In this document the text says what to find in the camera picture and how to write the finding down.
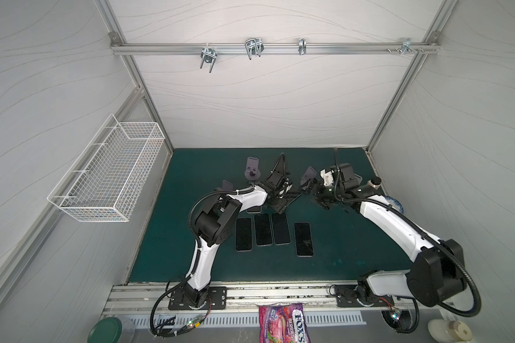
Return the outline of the phone silver edge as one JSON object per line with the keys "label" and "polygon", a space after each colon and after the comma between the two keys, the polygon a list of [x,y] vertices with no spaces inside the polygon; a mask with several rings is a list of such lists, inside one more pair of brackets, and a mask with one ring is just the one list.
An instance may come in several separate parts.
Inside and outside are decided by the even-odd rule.
{"label": "phone silver edge", "polygon": [[254,207],[250,207],[246,210],[246,212],[248,214],[260,214],[262,211],[263,211],[262,206],[254,206]]}

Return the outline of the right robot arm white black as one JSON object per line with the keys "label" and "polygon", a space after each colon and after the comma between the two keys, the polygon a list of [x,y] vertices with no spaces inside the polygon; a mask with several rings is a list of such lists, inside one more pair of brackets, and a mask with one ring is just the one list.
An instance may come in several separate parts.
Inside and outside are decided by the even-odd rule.
{"label": "right robot arm white black", "polygon": [[320,206],[352,208],[381,229],[411,261],[407,270],[375,271],[361,277],[354,291],[361,305],[370,307],[380,297],[391,296],[426,307],[439,306],[460,317],[480,313],[481,295],[466,270],[462,246],[442,240],[410,220],[397,200],[380,193],[380,177],[363,182],[350,164],[335,164],[321,170],[309,184]]}

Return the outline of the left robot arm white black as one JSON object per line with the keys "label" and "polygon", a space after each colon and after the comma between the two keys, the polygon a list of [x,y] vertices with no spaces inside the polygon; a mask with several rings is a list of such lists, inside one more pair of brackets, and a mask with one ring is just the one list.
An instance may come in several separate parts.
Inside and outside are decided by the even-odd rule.
{"label": "left robot arm white black", "polygon": [[190,268],[182,281],[166,294],[178,296],[186,307],[202,307],[211,293],[211,273],[217,251],[239,227],[240,213],[253,207],[270,207],[278,216],[284,216],[299,195],[282,154],[265,181],[251,180],[244,189],[216,189],[201,197],[188,215],[188,227],[195,239]]}

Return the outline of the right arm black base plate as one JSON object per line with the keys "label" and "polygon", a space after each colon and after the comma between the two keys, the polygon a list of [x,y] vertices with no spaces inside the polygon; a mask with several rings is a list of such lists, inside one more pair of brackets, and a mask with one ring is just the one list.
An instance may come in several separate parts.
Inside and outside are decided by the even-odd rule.
{"label": "right arm black base plate", "polygon": [[328,292],[335,298],[336,306],[341,308],[394,305],[392,297],[375,295],[362,284],[334,284],[330,286]]}

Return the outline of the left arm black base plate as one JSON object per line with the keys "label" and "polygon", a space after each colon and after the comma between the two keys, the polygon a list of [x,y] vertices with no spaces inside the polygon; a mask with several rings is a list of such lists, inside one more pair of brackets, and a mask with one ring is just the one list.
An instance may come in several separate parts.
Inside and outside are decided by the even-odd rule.
{"label": "left arm black base plate", "polygon": [[224,310],[227,301],[226,287],[205,287],[197,291],[190,285],[170,294],[168,310]]}

